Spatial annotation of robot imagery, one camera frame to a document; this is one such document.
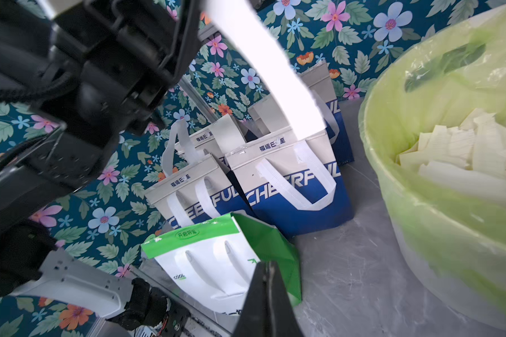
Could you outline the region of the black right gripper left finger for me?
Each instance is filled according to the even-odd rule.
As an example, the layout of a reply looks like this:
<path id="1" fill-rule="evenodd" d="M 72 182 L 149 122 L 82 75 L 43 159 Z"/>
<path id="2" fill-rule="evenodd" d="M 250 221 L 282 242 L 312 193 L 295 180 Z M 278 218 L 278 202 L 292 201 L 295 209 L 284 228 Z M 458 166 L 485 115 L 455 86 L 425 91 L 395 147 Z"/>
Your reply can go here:
<path id="1" fill-rule="evenodd" d="M 269 307 L 270 262 L 257 264 L 233 336 L 272 336 Z"/>

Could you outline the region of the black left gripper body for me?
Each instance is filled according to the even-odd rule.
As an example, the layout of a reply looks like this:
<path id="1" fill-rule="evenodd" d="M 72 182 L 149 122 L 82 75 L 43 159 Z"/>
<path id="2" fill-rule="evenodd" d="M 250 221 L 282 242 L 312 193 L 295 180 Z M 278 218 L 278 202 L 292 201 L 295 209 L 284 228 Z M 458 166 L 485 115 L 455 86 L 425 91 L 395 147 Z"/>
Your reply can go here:
<path id="1" fill-rule="evenodd" d="M 153 1 L 41 1 L 51 57 L 74 74 L 77 104 L 93 126 L 138 136 L 166 127 L 157 109 L 199 51 L 201 1 L 177 17 Z"/>

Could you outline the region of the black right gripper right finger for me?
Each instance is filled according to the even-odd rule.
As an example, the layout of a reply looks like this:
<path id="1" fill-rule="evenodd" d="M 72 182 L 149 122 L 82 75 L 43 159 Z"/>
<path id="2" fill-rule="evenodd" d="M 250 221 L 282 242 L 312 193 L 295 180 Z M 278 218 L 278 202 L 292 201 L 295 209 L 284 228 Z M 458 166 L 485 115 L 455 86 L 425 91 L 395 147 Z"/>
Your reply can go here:
<path id="1" fill-rule="evenodd" d="M 268 263 L 268 330 L 273 337 L 303 336 L 277 262 Z"/>

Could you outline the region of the green white takeout bag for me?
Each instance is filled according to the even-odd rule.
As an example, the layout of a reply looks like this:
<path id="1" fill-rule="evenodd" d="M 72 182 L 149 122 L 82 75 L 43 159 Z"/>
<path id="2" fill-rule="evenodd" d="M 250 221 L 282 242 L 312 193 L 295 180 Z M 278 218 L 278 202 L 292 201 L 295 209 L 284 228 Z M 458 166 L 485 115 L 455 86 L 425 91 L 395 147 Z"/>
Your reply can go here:
<path id="1" fill-rule="evenodd" d="M 297 249 L 278 228 L 244 211 L 150 238 L 141 249 L 183 292 L 215 313 L 242 313 L 260 262 L 277 262 L 291 305 L 302 302 Z"/>

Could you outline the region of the white receipt bag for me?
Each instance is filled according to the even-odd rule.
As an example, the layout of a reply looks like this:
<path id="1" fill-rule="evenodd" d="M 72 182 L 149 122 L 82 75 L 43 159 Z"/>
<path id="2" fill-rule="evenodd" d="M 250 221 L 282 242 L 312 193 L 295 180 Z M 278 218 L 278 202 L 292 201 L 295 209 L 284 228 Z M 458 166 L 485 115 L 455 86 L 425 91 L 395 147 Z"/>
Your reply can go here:
<path id="1" fill-rule="evenodd" d="M 257 70 L 299 140 L 326 129 L 309 89 L 249 1 L 204 1 L 203 11 Z"/>

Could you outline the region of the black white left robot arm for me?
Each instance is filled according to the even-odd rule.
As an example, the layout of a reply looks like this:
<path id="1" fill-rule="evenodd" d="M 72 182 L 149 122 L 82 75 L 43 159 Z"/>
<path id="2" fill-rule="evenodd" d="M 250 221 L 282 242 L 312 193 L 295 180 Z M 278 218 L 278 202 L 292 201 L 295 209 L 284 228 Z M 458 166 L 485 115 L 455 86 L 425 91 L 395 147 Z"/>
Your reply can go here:
<path id="1" fill-rule="evenodd" d="M 26 103 L 44 135 L 0 157 L 0 297 L 41 296 L 127 330 L 169 317 L 164 292 L 76 260 L 33 219 L 107 167 L 122 131 L 141 135 L 201 42 L 201 1 L 178 18 L 153 1 L 41 1 L 42 20 L 0 1 L 0 103 Z"/>

